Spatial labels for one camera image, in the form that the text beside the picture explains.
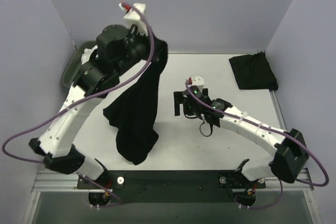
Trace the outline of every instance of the cable tie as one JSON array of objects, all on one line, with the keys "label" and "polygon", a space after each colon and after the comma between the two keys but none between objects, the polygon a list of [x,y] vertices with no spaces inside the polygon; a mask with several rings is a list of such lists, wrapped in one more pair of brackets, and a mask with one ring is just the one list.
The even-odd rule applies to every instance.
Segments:
[{"label": "cable tie", "polygon": [[242,116],[239,118],[238,124],[240,124],[240,123],[243,121],[243,119],[244,119],[245,117],[247,117],[247,115],[248,115],[247,112],[243,112],[243,113],[242,113]]},{"label": "cable tie", "polygon": [[204,116],[204,114],[201,114],[201,117],[202,117],[202,120],[203,120],[204,123],[208,123],[208,122],[205,120],[205,116]]},{"label": "cable tie", "polygon": [[259,131],[260,127],[261,127],[263,124],[264,124],[264,123],[262,123],[262,122],[259,123],[259,125],[258,125],[258,127],[257,127],[257,129],[256,129],[255,134],[257,134],[257,132]]}]

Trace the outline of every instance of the black mounting plate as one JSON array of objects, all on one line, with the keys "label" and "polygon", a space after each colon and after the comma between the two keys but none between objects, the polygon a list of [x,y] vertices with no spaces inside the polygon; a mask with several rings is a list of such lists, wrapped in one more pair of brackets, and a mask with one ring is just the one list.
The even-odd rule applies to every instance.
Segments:
[{"label": "black mounting plate", "polygon": [[[231,189],[253,185],[234,170],[109,170],[113,192],[125,203],[135,202],[232,202],[228,187],[219,182],[225,177]],[[124,178],[120,188],[117,178]],[[78,189],[94,189],[78,180]]]}]

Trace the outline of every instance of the screw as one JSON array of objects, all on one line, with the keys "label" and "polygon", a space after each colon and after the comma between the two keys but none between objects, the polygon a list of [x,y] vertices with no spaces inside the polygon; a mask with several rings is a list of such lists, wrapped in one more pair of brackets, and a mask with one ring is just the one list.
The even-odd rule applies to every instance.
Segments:
[{"label": "screw", "polygon": [[119,178],[117,179],[117,182],[118,182],[119,185],[124,184],[124,178],[123,178],[123,177],[119,177]]},{"label": "screw", "polygon": [[225,183],[226,183],[226,177],[224,177],[224,176],[220,177],[220,178],[219,178],[219,182],[220,182],[221,184],[225,184]]}]

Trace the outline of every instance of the black cloth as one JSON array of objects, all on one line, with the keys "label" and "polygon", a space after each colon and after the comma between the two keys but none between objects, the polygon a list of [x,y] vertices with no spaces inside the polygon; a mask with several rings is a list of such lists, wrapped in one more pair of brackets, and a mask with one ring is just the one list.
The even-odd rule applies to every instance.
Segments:
[{"label": "black cloth", "polygon": [[103,110],[110,125],[119,129],[116,137],[118,152],[134,165],[145,161],[159,138],[153,125],[158,107],[160,74],[168,59],[167,45],[164,44],[159,60],[152,62],[134,85]]},{"label": "black cloth", "polygon": [[264,52],[229,59],[240,89],[277,90],[278,83]]}]

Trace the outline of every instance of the bolt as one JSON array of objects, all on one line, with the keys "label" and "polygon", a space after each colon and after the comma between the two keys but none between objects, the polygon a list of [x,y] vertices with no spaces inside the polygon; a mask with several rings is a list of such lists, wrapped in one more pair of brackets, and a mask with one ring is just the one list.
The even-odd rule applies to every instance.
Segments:
[{"label": "bolt", "polygon": [[220,178],[219,178],[219,182],[220,182],[221,184],[225,184],[225,183],[226,183],[226,177],[224,177],[224,176],[220,177]]}]

